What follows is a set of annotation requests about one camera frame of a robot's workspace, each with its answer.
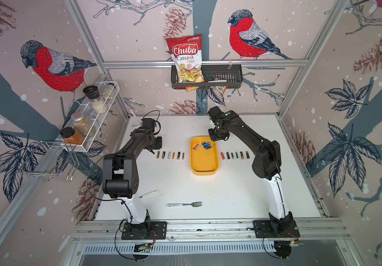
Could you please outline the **silver lid spice jar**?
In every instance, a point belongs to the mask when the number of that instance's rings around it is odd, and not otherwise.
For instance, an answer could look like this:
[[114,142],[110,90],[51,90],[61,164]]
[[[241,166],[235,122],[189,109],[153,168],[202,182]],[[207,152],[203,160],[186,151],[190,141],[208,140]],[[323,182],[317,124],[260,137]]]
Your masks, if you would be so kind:
[[92,120],[81,112],[75,112],[71,115],[73,125],[76,131],[78,131],[83,137],[94,137],[96,129],[93,126]]

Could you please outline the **pale spice jar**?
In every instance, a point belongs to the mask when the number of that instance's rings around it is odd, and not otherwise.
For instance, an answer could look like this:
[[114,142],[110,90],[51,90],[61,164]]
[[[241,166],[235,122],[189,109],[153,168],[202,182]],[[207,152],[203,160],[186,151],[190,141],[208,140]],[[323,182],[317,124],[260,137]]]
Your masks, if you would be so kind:
[[113,83],[108,83],[104,86],[104,89],[102,91],[102,98],[104,100],[113,100],[115,98],[116,89],[115,85]]

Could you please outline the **orange spice jar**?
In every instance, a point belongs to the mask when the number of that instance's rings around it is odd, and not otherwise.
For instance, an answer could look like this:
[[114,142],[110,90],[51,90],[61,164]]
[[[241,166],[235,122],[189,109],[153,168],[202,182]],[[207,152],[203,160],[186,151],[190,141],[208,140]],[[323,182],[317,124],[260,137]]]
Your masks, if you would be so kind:
[[73,127],[64,127],[60,131],[60,135],[68,144],[82,145],[85,141],[85,138]]

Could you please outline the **black wall basket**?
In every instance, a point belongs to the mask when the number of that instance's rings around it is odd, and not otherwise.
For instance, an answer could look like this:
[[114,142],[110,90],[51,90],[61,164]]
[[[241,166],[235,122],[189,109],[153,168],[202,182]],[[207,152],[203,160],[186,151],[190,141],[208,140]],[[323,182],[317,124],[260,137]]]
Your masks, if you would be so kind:
[[179,82],[176,67],[171,67],[171,83],[173,89],[185,89],[196,87],[197,89],[209,89],[210,87],[222,86],[229,89],[241,87],[243,73],[241,65],[203,65],[202,73],[204,81],[201,83]]

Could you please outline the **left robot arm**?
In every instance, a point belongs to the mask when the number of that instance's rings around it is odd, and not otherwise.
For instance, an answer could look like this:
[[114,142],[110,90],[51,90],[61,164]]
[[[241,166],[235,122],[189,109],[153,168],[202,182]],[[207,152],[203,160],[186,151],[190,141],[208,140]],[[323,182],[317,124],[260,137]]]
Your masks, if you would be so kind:
[[141,126],[133,130],[130,140],[116,153],[103,158],[102,190],[114,201],[122,204],[130,217],[129,231],[150,232],[151,218],[140,199],[134,197],[138,191],[139,174],[137,158],[142,151],[154,153],[162,148],[162,137],[156,129],[161,129],[159,121],[152,118],[142,119]]

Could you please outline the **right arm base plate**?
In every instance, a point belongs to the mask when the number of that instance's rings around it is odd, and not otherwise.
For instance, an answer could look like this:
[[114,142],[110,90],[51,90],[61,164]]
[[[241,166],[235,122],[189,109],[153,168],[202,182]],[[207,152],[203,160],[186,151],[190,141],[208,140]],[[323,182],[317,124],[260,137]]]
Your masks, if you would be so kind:
[[256,238],[300,238],[295,221],[277,222],[267,219],[254,220],[253,229],[255,230]]

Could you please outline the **black lid spice jar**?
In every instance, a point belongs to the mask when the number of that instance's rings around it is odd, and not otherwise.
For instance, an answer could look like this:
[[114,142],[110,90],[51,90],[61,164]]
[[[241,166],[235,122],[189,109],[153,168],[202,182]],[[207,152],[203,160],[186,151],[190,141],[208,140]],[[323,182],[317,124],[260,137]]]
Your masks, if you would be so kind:
[[104,114],[108,111],[106,101],[100,96],[97,86],[86,86],[83,88],[83,93],[89,98],[91,107],[96,114]]

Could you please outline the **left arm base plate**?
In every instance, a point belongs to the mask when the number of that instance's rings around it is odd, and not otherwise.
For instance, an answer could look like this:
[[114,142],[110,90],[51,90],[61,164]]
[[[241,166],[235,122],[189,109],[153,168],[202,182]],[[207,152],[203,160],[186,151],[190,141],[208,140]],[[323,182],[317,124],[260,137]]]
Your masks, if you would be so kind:
[[126,222],[120,226],[122,240],[165,239],[166,231],[166,222],[143,222],[140,224]]

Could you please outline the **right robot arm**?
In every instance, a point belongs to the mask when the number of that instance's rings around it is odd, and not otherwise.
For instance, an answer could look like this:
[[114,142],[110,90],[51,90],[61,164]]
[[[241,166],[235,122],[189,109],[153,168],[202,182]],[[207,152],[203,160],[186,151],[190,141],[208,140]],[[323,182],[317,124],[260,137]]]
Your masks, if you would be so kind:
[[256,238],[298,238],[300,233],[289,210],[281,181],[281,149],[277,141],[270,141],[243,122],[234,111],[222,112],[215,106],[208,111],[214,124],[208,130],[213,141],[228,140],[230,134],[237,136],[253,152],[252,170],[266,184],[269,218],[254,220],[252,230]]

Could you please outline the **red Chuba cassava chips bag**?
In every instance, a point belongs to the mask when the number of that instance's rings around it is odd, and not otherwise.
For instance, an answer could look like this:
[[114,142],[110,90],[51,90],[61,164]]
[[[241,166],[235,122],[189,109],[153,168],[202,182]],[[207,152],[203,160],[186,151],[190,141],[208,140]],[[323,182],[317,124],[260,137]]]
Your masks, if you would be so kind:
[[177,83],[202,83],[202,35],[166,39],[176,67]]

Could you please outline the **yellow plastic storage box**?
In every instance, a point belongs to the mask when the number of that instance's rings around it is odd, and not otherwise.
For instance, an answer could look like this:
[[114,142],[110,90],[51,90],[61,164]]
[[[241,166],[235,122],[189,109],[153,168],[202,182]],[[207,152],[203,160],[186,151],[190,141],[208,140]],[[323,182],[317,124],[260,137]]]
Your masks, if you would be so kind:
[[[209,142],[212,148],[206,150],[202,143]],[[200,144],[197,150],[193,147]],[[190,168],[197,176],[215,174],[220,167],[217,144],[209,136],[197,136],[190,141]]]

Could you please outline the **metal fork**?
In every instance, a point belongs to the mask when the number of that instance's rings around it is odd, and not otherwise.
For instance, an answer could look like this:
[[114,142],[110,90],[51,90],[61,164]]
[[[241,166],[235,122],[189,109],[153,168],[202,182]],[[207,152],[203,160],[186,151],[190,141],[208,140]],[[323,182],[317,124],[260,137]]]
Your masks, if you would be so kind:
[[203,205],[202,202],[192,202],[192,203],[168,203],[167,207],[183,207],[183,206],[192,206],[192,207],[201,207]]

